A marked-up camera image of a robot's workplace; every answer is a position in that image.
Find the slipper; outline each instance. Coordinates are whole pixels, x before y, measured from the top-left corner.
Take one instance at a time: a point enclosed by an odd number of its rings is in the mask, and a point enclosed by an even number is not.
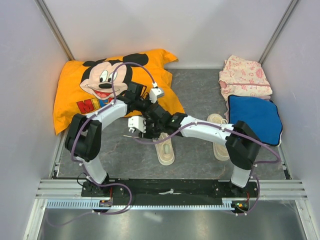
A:
[[[207,121],[214,124],[227,124],[228,121],[225,120],[219,114],[213,113],[208,116]],[[219,161],[227,161],[230,159],[228,150],[225,146],[213,143],[213,153],[216,159]]]
[[[168,136],[169,135],[167,133],[163,132],[161,133],[158,140],[165,139]],[[174,149],[172,147],[171,138],[169,138],[168,140],[162,143],[155,144],[155,149],[156,149],[156,154],[158,155],[158,160],[162,165],[168,166],[173,164],[173,162],[175,161],[175,154],[174,154]]]

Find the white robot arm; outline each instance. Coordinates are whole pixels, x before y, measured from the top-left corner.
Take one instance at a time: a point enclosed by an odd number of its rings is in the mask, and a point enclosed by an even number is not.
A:
[[[116,102],[111,102],[112,106],[106,105],[97,112],[87,116],[76,114],[71,122],[70,129],[65,141],[65,147],[71,151],[78,134],[80,126],[88,117],[92,117],[88,126],[86,136],[81,135],[75,146],[75,156],[81,161],[90,177],[101,184],[107,173],[103,169],[98,153],[101,147],[101,133],[113,121],[124,117],[128,113],[138,110],[142,116],[133,116],[128,119],[128,127],[131,132],[139,131],[139,136],[146,139],[156,139],[161,133],[174,134],[181,137],[198,138],[210,141],[220,145],[225,145],[230,159],[234,164],[231,177],[232,184],[244,188],[250,177],[250,172],[260,146],[245,138],[238,137],[226,129],[248,135],[258,140],[257,136],[244,122],[237,124],[216,124],[220,128],[212,127],[212,123],[196,119],[184,113],[175,113],[171,115],[165,111],[155,101],[147,96],[141,97],[143,86],[137,83],[131,83],[133,87],[128,88],[123,96],[119,96]]]

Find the pink cloth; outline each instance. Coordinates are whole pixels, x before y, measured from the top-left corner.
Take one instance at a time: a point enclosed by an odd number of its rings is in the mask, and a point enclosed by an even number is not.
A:
[[[219,83],[226,101],[230,95],[262,97],[272,94],[261,64],[234,55],[225,61],[223,71],[219,73]]]

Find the gray floor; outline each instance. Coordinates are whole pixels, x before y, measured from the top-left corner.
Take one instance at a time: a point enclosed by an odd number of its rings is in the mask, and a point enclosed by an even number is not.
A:
[[[179,97],[185,112],[206,120],[212,113],[223,116],[226,102],[220,93],[219,69],[170,69],[172,89]],[[164,179],[230,179],[233,164],[230,160],[215,159],[213,145],[195,138],[174,137],[175,161],[170,166],[158,162],[154,146],[136,143],[123,137],[128,133],[127,119],[113,122],[102,133],[100,159],[111,178]],[[261,149],[257,160],[273,161],[275,157]],[[70,153],[62,153],[58,177],[76,177],[82,168],[70,160]],[[280,164],[261,164],[255,173],[262,180],[285,179]]]
[[[89,209],[46,209],[59,225]],[[129,210],[86,215],[63,227],[43,221],[39,240],[306,240],[294,201],[259,201],[248,216],[214,210]]]

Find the metal corner post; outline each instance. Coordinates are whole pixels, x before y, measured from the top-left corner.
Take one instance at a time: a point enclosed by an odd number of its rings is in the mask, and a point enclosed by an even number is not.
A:
[[[281,32],[283,31],[286,23],[288,22],[289,18],[291,17],[293,11],[296,9],[299,2],[300,2],[300,0],[291,0],[291,2],[289,3],[287,9],[285,10],[285,12],[284,12],[279,24],[278,24],[278,26],[276,27],[268,44],[266,45],[265,49],[263,50],[263,52],[261,54],[261,57],[258,61],[261,65],[263,65],[265,63],[271,49],[275,45],[277,39],[279,38]]]
[[[45,20],[47,21],[49,27],[51,28],[54,36],[56,37],[57,41],[59,42],[61,48],[65,52],[67,58],[69,61],[75,60],[75,57],[73,56],[64,36],[62,35],[54,17],[52,16],[47,4],[44,0],[35,0],[37,6],[39,7],[40,11],[42,12],[42,15],[44,16]]]

